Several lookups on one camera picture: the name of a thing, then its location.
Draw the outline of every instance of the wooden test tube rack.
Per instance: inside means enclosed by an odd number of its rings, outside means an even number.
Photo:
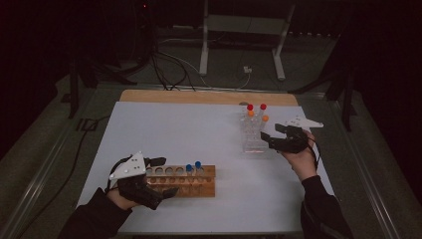
[[[165,165],[148,167],[146,178],[156,191],[178,187],[176,197],[215,197],[215,165],[202,165],[202,172],[194,168],[188,175],[185,166]]]

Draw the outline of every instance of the black sleeve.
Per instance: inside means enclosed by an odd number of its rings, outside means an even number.
[[[87,205],[79,206],[63,227],[59,238],[109,238],[130,215],[110,201],[99,188]]]
[[[301,222],[305,238],[353,238],[338,201],[326,192],[320,177],[307,178],[302,185],[305,200],[302,203]]]

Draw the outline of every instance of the white tabletop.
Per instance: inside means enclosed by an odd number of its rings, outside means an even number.
[[[109,171],[121,158],[142,151],[144,157],[166,157],[167,165],[199,160],[216,166],[216,196],[171,198],[154,211],[136,207],[120,233],[244,234],[302,231],[300,207],[304,190],[292,168],[278,153],[244,153],[240,106],[116,103],[79,204],[98,187],[105,188]],[[301,107],[268,107],[276,122],[305,117]],[[318,166],[328,193],[333,194],[322,160]]]

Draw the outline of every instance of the wooden board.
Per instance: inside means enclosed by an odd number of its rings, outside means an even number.
[[[193,103],[193,104],[220,104],[238,105],[249,103],[268,106],[292,107],[298,101],[291,94],[249,94],[227,92],[183,92],[183,91],[153,91],[153,90],[125,90],[120,96],[121,102],[144,103]]]
[[[215,197],[215,165],[202,165],[202,170],[188,174],[181,165],[148,167],[149,187],[162,192],[178,187],[176,197]]]

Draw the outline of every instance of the dark background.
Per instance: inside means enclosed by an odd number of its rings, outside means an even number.
[[[210,1],[210,11],[271,17],[283,1]],[[147,9],[141,9],[147,3]],[[0,157],[37,118],[57,91],[55,82],[69,73],[69,54],[89,54],[118,64],[125,51],[124,29],[131,8],[151,17],[156,27],[202,24],[202,1],[7,1],[0,12],[2,143]],[[294,36],[311,33],[338,38],[321,75],[356,69],[354,89],[387,140],[401,170],[421,201],[419,135],[422,66],[422,4],[415,1],[300,1],[292,19]],[[105,21],[105,14],[113,19]],[[137,49],[142,54],[145,49]]]

